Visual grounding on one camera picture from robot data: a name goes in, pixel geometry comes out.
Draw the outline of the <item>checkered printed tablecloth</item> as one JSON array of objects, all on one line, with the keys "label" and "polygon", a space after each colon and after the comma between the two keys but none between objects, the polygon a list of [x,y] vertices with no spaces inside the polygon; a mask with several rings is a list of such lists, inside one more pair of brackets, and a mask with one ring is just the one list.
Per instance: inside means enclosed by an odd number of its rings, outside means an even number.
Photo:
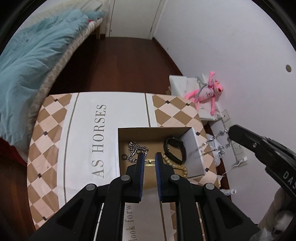
[{"label": "checkered printed tablecloth", "polygon": [[[164,140],[184,142],[179,165]],[[137,203],[135,168],[163,157],[163,198],[156,168],[144,165]],[[193,188],[218,189],[207,136],[193,103],[146,93],[51,95],[42,104],[28,157],[30,240],[203,240]]]}]

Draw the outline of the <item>white cloth covered box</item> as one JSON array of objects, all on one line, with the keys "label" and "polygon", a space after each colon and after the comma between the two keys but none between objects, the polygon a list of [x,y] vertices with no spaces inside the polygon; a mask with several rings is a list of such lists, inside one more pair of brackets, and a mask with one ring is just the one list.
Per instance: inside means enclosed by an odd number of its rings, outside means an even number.
[{"label": "white cloth covered box", "polygon": [[171,75],[169,77],[170,91],[173,96],[182,96],[193,103],[203,121],[216,121],[222,114],[216,104],[224,87],[215,79],[215,72],[202,78]]}]

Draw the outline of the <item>small white bottle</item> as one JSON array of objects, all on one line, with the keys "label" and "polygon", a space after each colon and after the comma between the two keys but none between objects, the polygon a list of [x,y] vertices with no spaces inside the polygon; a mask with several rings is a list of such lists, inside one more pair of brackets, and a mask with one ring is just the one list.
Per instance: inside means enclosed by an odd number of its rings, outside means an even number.
[{"label": "small white bottle", "polygon": [[220,190],[225,196],[231,196],[233,194],[236,194],[235,189],[221,189]]}]

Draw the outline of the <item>small gold earring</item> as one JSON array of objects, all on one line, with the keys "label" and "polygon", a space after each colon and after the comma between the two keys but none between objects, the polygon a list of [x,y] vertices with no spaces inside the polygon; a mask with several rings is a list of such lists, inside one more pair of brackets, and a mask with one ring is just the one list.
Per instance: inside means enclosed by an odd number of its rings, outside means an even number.
[{"label": "small gold earring", "polygon": [[155,159],[145,159],[144,161],[144,164],[147,167],[153,167],[155,166],[155,163],[156,163]]}]

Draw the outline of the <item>white door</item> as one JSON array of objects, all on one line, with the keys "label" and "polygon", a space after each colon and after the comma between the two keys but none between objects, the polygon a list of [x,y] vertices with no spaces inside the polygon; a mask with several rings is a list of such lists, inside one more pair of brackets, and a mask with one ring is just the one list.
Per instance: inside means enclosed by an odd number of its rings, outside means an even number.
[{"label": "white door", "polygon": [[165,1],[110,1],[106,37],[152,39]]}]

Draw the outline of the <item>pink panther plush toy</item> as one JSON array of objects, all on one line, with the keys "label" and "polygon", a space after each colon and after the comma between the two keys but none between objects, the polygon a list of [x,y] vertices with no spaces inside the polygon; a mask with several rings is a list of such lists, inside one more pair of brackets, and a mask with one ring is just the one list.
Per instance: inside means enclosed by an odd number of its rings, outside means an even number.
[{"label": "pink panther plush toy", "polygon": [[211,100],[210,114],[215,114],[216,96],[220,95],[224,87],[218,80],[214,80],[214,71],[209,72],[208,82],[200,89],[189,92],[185,95],[185,99],[190,100],[195,104],[196,110],[199,110],[200,103],[206,100]]}]

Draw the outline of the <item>teal duvet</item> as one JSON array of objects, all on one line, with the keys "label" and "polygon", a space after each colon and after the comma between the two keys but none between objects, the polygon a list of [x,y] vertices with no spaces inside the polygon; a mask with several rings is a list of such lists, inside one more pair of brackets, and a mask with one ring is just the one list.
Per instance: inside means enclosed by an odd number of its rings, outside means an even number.
[{"label": "teal duvet", "polygon": [[65,11],[18,31],[1,54],[1,138],[21,151],[30,142],[29,113],[41,86],[69,45],[100,10]]}]

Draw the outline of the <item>bed with patterned mattress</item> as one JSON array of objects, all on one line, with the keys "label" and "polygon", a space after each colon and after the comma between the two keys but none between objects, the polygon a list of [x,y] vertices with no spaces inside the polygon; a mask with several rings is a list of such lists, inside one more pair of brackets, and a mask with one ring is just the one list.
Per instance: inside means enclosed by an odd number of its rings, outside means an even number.
[{"label": "bed with patterned mattress", "polygon": [[[108,9],[109,9],[109,1],[108,6],[105,7],[105,10],[107,11],[108,14]],[[20,30],[30,27],[34,25],[31,21],[32,14],[28,16],[28,18],[20,25],[20,27],[16,30],[16,32],[11,36],[11,38]],[[31,141],[31,136],[33,132],[33,128],[37,119],[38,112],[41,108],[41,105],[45,98],[48,96],[50,89],[52,88],[54,82],[56,81],[57,77],[59,74],[62,72],[66,64],[69,62],[70,58],[72,57],[73,53],[77,50],[77,48],[86,40],[86,38],[95,30],[99,28],[101,23],[103,22],[104,18],[107,16],[107,14],[95,21],[89,22],[88,26],[83,30],[77,38],[74,39],[74,41],[69,45],[69,47],[66,49],[65,53],[62,55],[62,58],[57,62],[57,64],[54,66],[54,68],[49,72],[49,74],[46,76],[42,86],[41,90],[38,92],[36,99],[33,102],[33,105],[30,107],[29,113],[32,114],[32,117],[30,118],[29,121],[29,130],[31,132],[30,135],[30,141]],[[29,146],[28,148],[23,152],[16,147],[10,145],[8,142],[6,142],[3,138],[1,138],[1,153],[5,153],[8,151],[12,151],[13,153],[13,158],[20,160],[20,161],[27,161],[28,159],[28,154],[29,154]]]}]

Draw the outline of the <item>white wall power strip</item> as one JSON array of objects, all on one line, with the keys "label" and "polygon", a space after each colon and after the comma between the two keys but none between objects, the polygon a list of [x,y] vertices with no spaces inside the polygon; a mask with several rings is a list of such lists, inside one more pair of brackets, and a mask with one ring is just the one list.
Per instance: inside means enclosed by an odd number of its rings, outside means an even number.
[{"label": "white wall power strip", "polygon": [[[222,115],[222,122],[224,124],[224,127],[227,129],[230,129],[230,127],[233,126],[233,123],[232,123],[231,117],[229,116],[227,110],[224,109],[222,111],[221,115]],[[236,163],[238,163],[244,157],[247,157],[247,155],[245,154],[245,151],[243,150],[243,147],[240,144],[238,144],[234,141],[231,141],[231,147],[232,147],[235,159],[236,159]],[[247,164],[247,161],[242,163],[239,167],[245,166],[246,164]]]}]

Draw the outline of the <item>black fitness band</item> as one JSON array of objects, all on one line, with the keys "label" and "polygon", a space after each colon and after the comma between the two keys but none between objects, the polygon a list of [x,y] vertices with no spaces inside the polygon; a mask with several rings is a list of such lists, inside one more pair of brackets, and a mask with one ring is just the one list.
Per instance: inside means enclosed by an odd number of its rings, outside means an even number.
[{"label": "black fitness band", "polygon": [[164,140],[163,144],[165,155],[175,162],[176,164],[182,165],[187,159],[187,153],[184,146],[184,142],[175,137],[168,137]]}]

